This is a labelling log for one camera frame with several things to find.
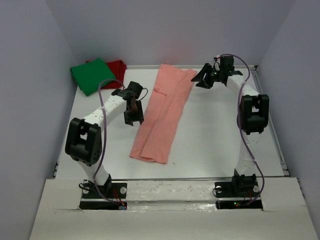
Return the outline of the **pink t shirt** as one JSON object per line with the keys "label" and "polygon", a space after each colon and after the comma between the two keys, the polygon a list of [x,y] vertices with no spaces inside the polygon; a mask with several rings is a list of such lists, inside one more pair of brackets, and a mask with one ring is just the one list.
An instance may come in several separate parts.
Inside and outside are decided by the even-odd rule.
{"label": "pink t shirt", "polygon": [[162,64],[129,156],[133,159],[167,164],[178,123],[193,87],[193,69]]}

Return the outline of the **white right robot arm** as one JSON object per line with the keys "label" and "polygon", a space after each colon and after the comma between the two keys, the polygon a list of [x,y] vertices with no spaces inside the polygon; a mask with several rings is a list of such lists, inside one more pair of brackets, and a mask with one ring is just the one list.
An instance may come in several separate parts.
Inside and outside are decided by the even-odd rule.
{"label": "white right robot arm", "polygon": [[214,83],[222,83],[237,97],[236,124],[240,133],[240,150],[237,165],[230,181],[217,182],[213,194],[217,198],[242,198],[246,194],[257,197],[262,187],[258,186],[257,174],[262,174],[256,159],[258,142],[269,123],[270,98],[248,84],[250,67],[245,64],[247,75],[236,70],[237,56],[221,54],[212,64],[205,63],[192,79],[196,86],[211,89]]}

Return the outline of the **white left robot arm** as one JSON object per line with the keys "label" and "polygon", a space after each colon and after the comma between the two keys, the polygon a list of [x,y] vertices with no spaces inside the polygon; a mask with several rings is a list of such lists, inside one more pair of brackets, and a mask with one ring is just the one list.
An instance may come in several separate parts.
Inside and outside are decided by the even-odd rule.
{"label": "white left robot arm", "polygon": [[65,153],[77,162],[87,175],[87,182],[79,186],[105,198],[112,189],[112,177],[103,167],[107,147],[107,127],[119,115],[126,125],[144,122],[140,96],[145,90],[131,81],[127,87],[117,88],[107,100],[98,93],[100,106],[83,118],[73,118],[68,126]]}

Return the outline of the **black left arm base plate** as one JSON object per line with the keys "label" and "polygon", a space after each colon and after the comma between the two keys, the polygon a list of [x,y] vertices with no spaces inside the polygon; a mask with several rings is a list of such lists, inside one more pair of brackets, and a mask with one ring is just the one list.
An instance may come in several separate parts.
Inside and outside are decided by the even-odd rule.
{"label": "black left arm base plate", "polygon": [[81,182],[79,208],[81,210],[126,210],[128,183],[126,181],[112,181],[111,189],[107,194],[101,196],[95,185],[87,180]]}

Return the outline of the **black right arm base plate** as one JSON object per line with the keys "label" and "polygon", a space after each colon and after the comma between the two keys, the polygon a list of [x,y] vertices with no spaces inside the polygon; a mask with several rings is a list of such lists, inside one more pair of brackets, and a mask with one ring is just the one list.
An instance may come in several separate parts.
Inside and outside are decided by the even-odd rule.
{"label": "black right arm base plate", "polygon": [[218,181],[214,183],[212,195],[215,197],[215,206],[218,210],[244,210],[263,209],[258,182],[253,186],[235,190],[231,181]]}

